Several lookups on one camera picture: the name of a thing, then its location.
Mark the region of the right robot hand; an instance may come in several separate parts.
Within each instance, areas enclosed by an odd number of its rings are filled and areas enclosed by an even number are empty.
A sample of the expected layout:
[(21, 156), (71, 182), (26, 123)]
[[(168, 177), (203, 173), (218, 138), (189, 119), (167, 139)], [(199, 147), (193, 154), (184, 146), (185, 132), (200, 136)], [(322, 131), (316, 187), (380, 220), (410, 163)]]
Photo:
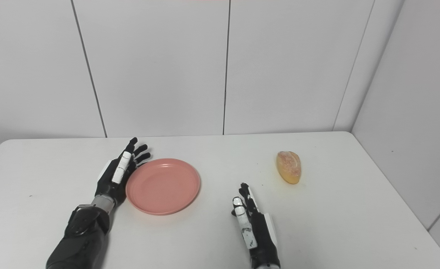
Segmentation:
[(249, 184), (242, 183), (232, 200), (231, 214), (237, 218), (253, 269), (280, 269), (277, 237), (271, 216), (262, 213)]

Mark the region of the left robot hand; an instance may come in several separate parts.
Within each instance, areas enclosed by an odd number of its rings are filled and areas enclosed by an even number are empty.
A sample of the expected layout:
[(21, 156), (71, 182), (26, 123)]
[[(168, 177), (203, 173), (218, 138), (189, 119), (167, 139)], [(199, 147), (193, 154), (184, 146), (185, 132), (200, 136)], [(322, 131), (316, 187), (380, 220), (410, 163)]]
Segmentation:
[(147, 144), (136, 143), (138, 139), (132, 138), (122, 153), (107, 163), (97, 182), (95, 196), (109, 197), (115, 207), (126, 199), (126, 184), (130, 176), (151, 157)]

